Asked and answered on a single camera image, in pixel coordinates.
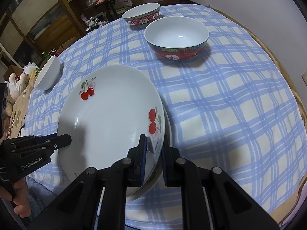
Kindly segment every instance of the table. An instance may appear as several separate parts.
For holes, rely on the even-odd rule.
[[[50,93],[32,91],[25,133],[55,133],[64,102],[82,78],[106,65],[130,65],[156,86],[181,156],[199,167],[221,167],[272,212],[307,172],[306,131],[288,84],[243,28],[212,9],[179,4],[161,7],[160,14],[204,23],[207,46],[193,59],[168,60],[150,49],[144,29],[123,19],[111,22],[59,56],[63,76]],[[56,154],[31,177],[55,193],[69,183]],[[127,203],[126,224],[180,229],[180,189],[166,188],[160,179]]]

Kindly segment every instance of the blue and white checkered tablecloth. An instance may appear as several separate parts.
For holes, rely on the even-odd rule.
[[[150,49],[143,29],[111,22],[60,55],[64,74],[50,93],[31,93],[25,133],[55,133],[65,100],[82,78],[107,65],[130,65],[156,86],[181,155],[200,167],[223,168],[272,212],[307,172],[306,132],[289,86],[253,38],[221,14],[191,4],[161,7],[160,14],[201,21],[210,31],[208,45],[193,59],[168,60]],[[56,193],[68,184],[57,153],[31,177]],[[181,229],[181,210],[180,189],[165,188],[160,179],[127,203],[126,224]]]

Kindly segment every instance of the white circular emblem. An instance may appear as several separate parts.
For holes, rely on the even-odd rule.
[[[158,17],[158,15],[159,15],[159,13],[155,13],[155,14],[153,15],[153,18],[156,19],[156,18]]]
[[[179,56],[173,55],[173,54],[168,54],[168,55],[166,55],[166,57],[170,60],[179,60],[180,59]]]

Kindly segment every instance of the white plate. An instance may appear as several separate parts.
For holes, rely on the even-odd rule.
[[[172,146],[171,123],[169,121],[168,115],[164,107],[163,109],[164,109],[164,115],[165,115],[165,134],[167,136],[169,145]],[[152,187],[157,183],[161,175],[162,175],[162,162],[161,160],[159,160],[152,174],[148,178],[147,182],[145,182],[142,187],[136,189],[133,192],[133,194],[127,196],[126,201],[136,200],[140,198],[141,196],[143,196],[147,191],[152,189]]]
[[[125,65],[102,67],[87,75],[70,93],[57,132],[72,137],[70,146],[59,149],[59,161],[70,181],[87,167],[110,167],[138,145],[141,134],[147,135],[147,181],[163,144],[161,98],[139,70]],[[127,195],[134,190],[128,188]]]

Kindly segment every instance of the cherry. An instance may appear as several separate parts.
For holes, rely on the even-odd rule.
[[[88,93],[87,93],[87,92],[81,93],[81,98],[82,98],[83,100],[87,100],[87,99],[88,99]]]
[[[94,95],[94,93],[95,93],[94,88],[89,87],[89,88],[88,88],[88,90],[87,90],[87,93],[88,93],[90,96],[93,96],[93,95]]]
[[[154,122],[155,121],[155,119],[156,119],[156,111],[155,111],[155,109],[151,109],[150,111],[149,111],[149,120],[151,121],[151,122]]]
[[[156,132],[156,123],[155,122],[152,122],[150,125],[149,125],[149,128],[148,128],[148,131],[151,135],[155,134]]]

